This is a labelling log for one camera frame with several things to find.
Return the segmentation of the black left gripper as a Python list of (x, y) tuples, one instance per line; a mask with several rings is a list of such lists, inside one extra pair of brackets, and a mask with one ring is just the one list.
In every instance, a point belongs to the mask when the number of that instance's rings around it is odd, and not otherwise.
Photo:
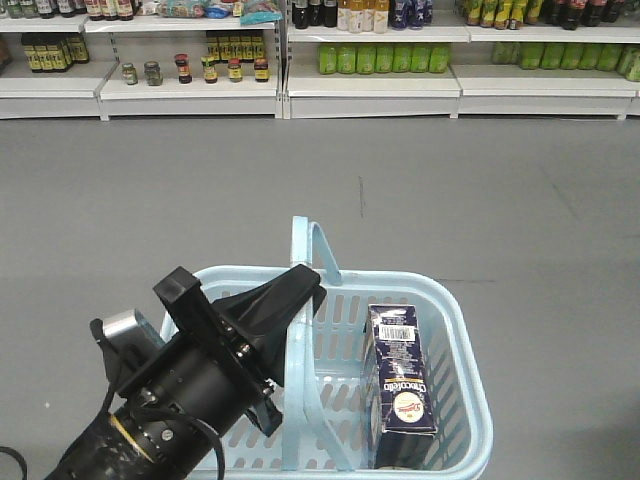
[(154, 291), (177, 331), (151, 355), (102, 338), (110, 422), (136, 440), (216, 440), (245, 416), (273, 435), (283, 421), (272, 381), (284, 385), (287, 329), (307, 303), (322, 305), (321, 276), (299, 264), (211, 301), (178, 267)]

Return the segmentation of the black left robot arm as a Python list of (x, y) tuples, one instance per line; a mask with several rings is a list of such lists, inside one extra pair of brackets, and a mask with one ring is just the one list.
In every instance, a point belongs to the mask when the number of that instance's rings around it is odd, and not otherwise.
[(177, 268), (155, 286), (176, 326), (168, 341), (135, 327), (108, 334), (91, 322), (108, 390), (96, 417), (52, 471), (55, 479), (183, 479), (246, 417), (265, 435), (282, 422), (272, 401), (285, 380), (287, 330), (326, 292), (297, 265), (251, 290), (209, 300), (200, 280)]

